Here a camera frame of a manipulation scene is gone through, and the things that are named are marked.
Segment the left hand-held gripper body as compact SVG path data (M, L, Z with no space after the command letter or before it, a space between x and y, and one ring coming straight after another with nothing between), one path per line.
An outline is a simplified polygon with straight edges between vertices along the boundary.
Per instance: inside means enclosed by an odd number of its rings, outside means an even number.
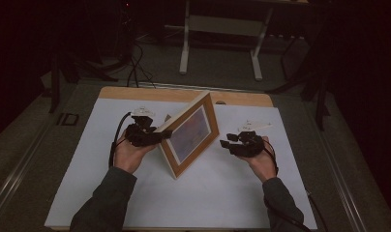
M144 129L152 127L154 112L141 106L131 113L134 122L128 125L125 137L135 147L146 147L160 143L156 138L156 131L145 133Z

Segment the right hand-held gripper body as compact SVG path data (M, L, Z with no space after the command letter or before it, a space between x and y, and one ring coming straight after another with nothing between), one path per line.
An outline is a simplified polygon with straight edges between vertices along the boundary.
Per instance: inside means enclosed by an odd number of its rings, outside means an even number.
M264 149L262 137L256 134L256 130L267 127L259 121L247 120L239 129L239 140L233 142L234 147L230 149L232 155L244 158L252 158L260 154Z

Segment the person's left hand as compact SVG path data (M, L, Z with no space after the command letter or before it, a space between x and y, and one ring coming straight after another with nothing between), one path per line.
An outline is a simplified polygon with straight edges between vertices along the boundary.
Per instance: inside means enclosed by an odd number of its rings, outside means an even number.
M135 147L126 138L119 138L116 143L113 165L130 174L134 174L144 156L155 148L155 145Z

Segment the person's right hand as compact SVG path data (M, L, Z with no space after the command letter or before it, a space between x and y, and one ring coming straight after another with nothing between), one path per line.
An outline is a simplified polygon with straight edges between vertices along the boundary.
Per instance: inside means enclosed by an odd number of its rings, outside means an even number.
M262 183L277 176L275 152L267 136L262 137L264 149L252 158L244 158Z

